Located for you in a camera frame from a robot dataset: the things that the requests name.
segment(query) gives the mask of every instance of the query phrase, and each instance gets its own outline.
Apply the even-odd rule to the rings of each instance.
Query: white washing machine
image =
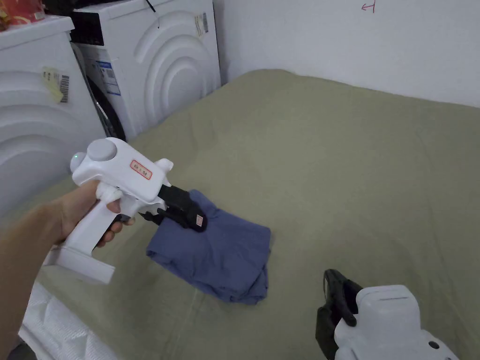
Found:
[[[0,33],[0,217],[66,176],[72,154],[105,137],[72,29],[70,18],[49,16]],[[55,81],[56,98],[44,76]]]
[[[128,0],[75,10],[72,40],[127,139],[220,87],[212,0]]]

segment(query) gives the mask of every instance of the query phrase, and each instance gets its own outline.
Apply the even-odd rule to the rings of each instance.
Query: barcode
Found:
[[[60,80],[60,92],[63,94],[61,103],[68,103],[68,88],[70,86],[70,77],[67,75],[62,75]]]
[[[207,13],[204,12],[204,29],[205,33],[208,33],[208,21],[207,21]]]

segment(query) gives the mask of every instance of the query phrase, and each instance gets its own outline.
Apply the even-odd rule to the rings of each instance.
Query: blue cloth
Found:
[[[256,304],[267,295],[270,229],[218,209],[190,191],[208,218],[205,232],[165,218],[147,255],[201,291],[227,302]]]

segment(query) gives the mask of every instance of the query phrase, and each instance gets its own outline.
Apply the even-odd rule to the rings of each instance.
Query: white device body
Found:
[[[342,319],[335,329],[335,360],[458,360],[420,326],[420,309],[402,285],[365,288],[357,294],[357,326]]]
[[[141,209],[144,212],[149,208],[166,209],[158,193],[163,185],[170,186],[167,173],[172,167],[173,163],[166,159],[153,163],[116,138],[95,140],[86,154],[76,154],[71,162],[75,184],[81,186],[91,180],[106,184],[104,187],[120,194],[120,213],[129,217]],[[92,251],[117,215],[100,200],[65,243],[48,254],[44,265],[59,265],[80,278],[108,284],[115,267],[94,259]]]

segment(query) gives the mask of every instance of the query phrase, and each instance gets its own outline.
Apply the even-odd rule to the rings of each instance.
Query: green bedsheet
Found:
[[[94,252],[110,285],[62,271],[39,281],[127,359],[322,359],[322,275],[405,284],[424,327],[461,359],[480,357],[480,109],[283,71],[235,80],[132,145],[175,163],[169,180],[268,226],[270,288],[225,304],[145,255],[156,227]],[[39,199],[74,188],[67,179]]]

